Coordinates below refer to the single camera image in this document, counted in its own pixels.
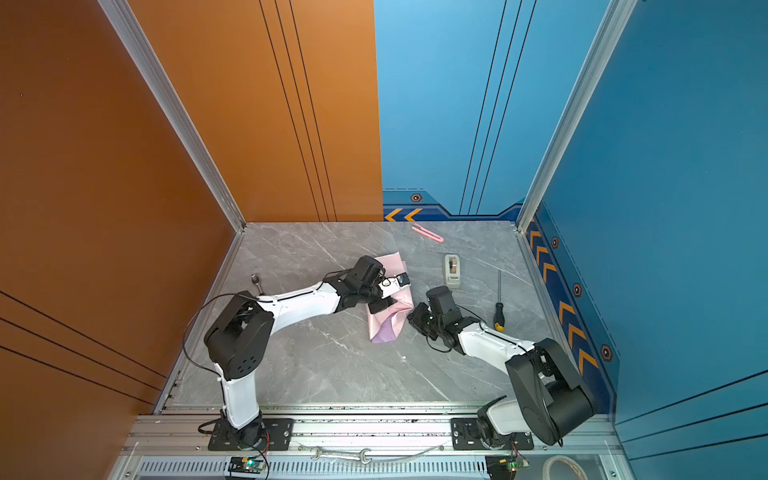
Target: gray marble surface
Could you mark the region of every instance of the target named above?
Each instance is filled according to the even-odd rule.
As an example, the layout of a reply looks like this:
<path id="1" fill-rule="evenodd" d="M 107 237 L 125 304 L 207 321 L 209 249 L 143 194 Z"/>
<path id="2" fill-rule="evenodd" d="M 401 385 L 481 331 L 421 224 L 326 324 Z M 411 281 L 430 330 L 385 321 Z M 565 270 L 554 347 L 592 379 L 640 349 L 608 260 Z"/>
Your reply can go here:
<path id="1" fill-rule="evenodd" d="M 400 252 L 412 281 L 414 302 L 443 284 L 447 253 L 461 261 L 457 304 L 491 322 L 502 270 L 506 333 L 538 341 L 551 336 L 509 222 L 424 222 L 442 235 L 436 243 L 406 222 L 249 223 L 222 292 L 255 293 L 257 273 L 267 294 L 296 290 L 325 273 L 350 268 L 362 255 Z M 206 328 L 227 299 L 218 300 Z M 257 368 L 260 404 L 311 402 L 487 402 L 514 396 L 509 378 L 490 365 L 456 352 L 430 349 L 425 337 L 406 324 L 395 342 L 373 344 L 365 307 L 318 316 L 277 332 Z M 444 348 L 438 340 L 436 346 Z M 210 366 L 202 343 L 195 361 Z M 221 390 L 214 375 L 188 366 L 167 406 L 218 406 Z"/>

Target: orange chevron arrow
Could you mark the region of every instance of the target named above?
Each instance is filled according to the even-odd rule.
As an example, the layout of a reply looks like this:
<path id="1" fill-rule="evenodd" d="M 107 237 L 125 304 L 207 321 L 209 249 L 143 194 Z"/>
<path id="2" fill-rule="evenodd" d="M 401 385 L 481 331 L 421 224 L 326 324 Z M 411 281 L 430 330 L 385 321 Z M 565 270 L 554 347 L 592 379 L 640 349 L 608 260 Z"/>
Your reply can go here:
<path id="1" fill-rule="evenodd" d="M 576 315 L 576 312 L 574 312 L 574 309 L 573 309 L 572 306 L 570 306 L 567 303 L 561 301 L 560 302 L 560 324 L 561 325 L 563 324 L 563 310 L 567 310 L 567 311 L 573 313 L 574 315 Z"/>
<path id="2" fill-rule="evenodd" d="M 541 236 L 541 232 L 537 232 L 535 230 L 531 232 L 531 252 L 533 251 L 533 237 L 540 237 L 540 236 Z"/>
<path id="3" fill-rule="evenodd" d="M 584 350 L 579 349 L 578 351 L 578 371 L 581 374 L 584 374 L 584 361 L 587 360 L 589 363 L 594 365 L 596 369 L 599 369 L 598 361 L 592 358 L 592 356 L 589 353 L 586 353 Z"/>
<path id="4" fill-rule="evenodd" d="M 406 220 L 409 221 L 409 222 L 415 222 L 416 220 L 413 220 L 413 216 L 416 215 L 418 212 L 420 212 L 422 210 L 424 210 L 424 209 L 423 208 L 417 208 L 416 210 L 414 210 L 410 214 L 406 215 Z"/>
<path id="5" fill-rule="evenodd" d="M 558 271 L 558 269 L 554 268 L 554 265 L 551 263 L 544 262 L 544 283 L 547 283 L 547 270 L 552 270 L 553 272 Z"/>
<path id="6" fill-rule="evenodd" d="M 394 217 L 396 214 L 399 214 L 401 210 L 402 210 L 402 208 L 396 208 L 396 209 L 392 210 L 392 212 L 389 215 L 387 215 L 386 217 L 384 217 L 384 218 L 386 218 L 390 222 L 395 222 L 397 220 L 395 220 L 392 217 Z"/>
<path id="7" fill-rule="evenodd" d="M 573 323 L 568 325 L 568 345 L 570 345 L 571 348 L 574 347 L 574 333 L 585 340 L 587 339 L 587 336 L 584 335 L 584 332 L 581 331 L 581 329 L 575 327 Z"/>
<path id="8" fill-rule="evenodd" d="M 549 253 L 547 247 L 536 247 L 536 265 L 541 265 L 541 254 Z"/>

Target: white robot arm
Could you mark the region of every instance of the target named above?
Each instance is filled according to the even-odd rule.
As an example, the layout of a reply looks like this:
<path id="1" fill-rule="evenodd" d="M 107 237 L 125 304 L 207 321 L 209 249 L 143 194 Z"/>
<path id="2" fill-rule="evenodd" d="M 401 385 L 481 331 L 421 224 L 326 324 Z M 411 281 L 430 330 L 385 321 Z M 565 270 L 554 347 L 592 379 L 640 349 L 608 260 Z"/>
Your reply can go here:
<path id="1" fill-rule="evenodd" d="M 326 275 L 322 282 L 275 296 L 241 292 L 218 316 L 204 342 L 220 375 L 224 414 L 238 440 L 254 445 L 262 435 L 255 369 L 270 335 L 318 315 L 367 303 L 372 313 L 392 305 L 390 296 L 409 285 L 407 274 L 387 278 L 380 262 L 361 257 L 350 270 Z M 591 417 L 594 400 L 565 353 L 554 341 L 515 339 L 463 317 L 451 291 L 440 286 L 427 292 L 408 320 L 421 334 L 441 338 L 450 349 L 474 356 L 508 372 L 517 399 L 496 399 L 478 411 L 483 441 L 498 447 L 512 432 L 532 431 L 553 445 Z M 539 378 L 554 376 L 546 388 Z"/>

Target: pink cloth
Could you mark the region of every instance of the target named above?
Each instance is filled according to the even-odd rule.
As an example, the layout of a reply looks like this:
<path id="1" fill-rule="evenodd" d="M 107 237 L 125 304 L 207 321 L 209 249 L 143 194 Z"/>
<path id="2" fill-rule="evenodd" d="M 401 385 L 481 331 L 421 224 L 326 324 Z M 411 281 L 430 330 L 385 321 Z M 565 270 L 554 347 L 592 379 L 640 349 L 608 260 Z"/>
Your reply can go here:
<path id="1" fill-rule="evenodd" d="M 405 262 L 400 258 L 400 252 L 376 259 L 384 266 L 387 277 L 408 271 Z M 394 342 L 400 334 L 402 326 L 406 324 L 408 313 L 413 310 L 410 285 L 394 293 L 392 299 L 396 302 L 376 315 L 371 315 L 370 310 L 368 310 L 368 333 L 372 343 Z"/>

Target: black mounting plate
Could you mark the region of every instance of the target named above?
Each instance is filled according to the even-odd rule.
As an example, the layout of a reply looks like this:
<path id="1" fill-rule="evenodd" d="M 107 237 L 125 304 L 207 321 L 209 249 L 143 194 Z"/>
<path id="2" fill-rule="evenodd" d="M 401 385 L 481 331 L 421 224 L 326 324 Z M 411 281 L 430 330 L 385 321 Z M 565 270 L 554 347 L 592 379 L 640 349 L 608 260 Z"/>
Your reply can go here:
<path id="1" fill-rule="evenodd" d="M 285 452 L 293 436 L 293 419 L 264 419 L 263 424 L 270 434 L 270 452 Z M 255 448 L 264 450 L 266 448 L 265 439 L 260 440 Z M 212 452 L 248 451 L 238 447 L 237 440 L 234 438 L 226 419 L 218 419 L 214 424 L 214 432 L 210 435 L 208 450 Z"/>
<path id="2" fill-rule="evenodd" d="M 482 444 L 477 418 L 451 419 L 451 436 L 454 450 L 491 450 Z M 514 432 L 499 450 L 512 450 L 512 442 L 517 450 L 533 450 L 533 437 L 524 432 Z"/>

